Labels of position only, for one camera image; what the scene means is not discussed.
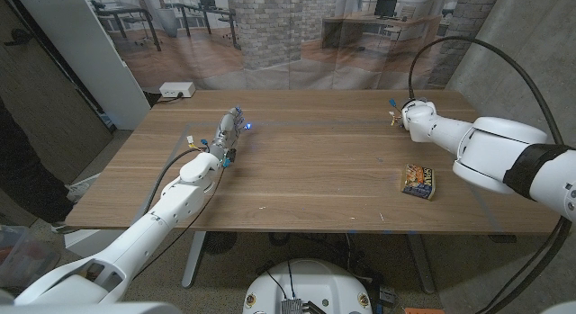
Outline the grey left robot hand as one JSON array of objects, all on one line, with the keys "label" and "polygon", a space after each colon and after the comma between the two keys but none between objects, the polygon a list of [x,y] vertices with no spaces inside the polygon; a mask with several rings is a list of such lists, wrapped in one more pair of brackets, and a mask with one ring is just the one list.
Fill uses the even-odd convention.
[{"label": "grey left robot hand", "polygon": [[250,130],[252,124],[245,122],[242,109],[236,106],[226,112],[217,127],[214,138],[209,145],[209,153],[222,161],[226,154],[236,147],[242,132]]}]

